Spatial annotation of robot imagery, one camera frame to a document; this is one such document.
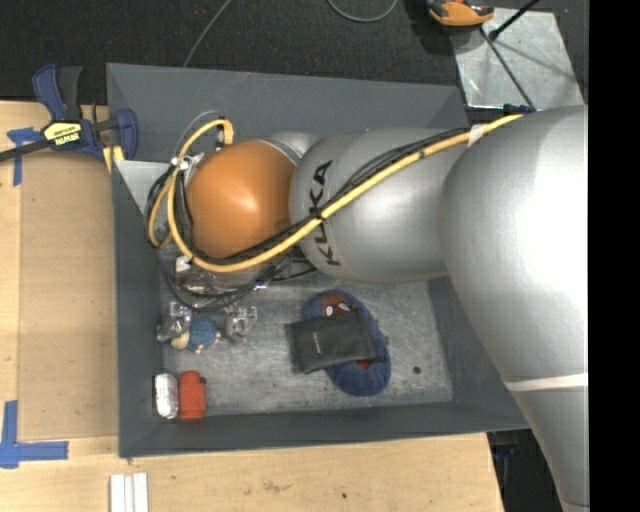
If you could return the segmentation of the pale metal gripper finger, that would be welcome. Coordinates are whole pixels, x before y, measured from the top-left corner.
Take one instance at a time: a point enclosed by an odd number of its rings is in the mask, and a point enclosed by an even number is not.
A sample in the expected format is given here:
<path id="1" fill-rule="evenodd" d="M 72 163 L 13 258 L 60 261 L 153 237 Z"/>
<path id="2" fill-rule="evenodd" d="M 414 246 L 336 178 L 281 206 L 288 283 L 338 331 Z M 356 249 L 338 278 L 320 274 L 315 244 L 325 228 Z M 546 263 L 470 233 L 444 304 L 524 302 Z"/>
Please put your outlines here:
<path id="1" fill-rule="evenodd" d="M 189 307 L 171 301 L 156 326 L 156 341 L 160 344 L 188 344 L 192 316 Z"/>
<path id="2" fill-rule="evenodd" d="M 225 309 L 223 334 L 231 343 L 242 343 L 258 321 L 256 306 L 230 306 Z"/>

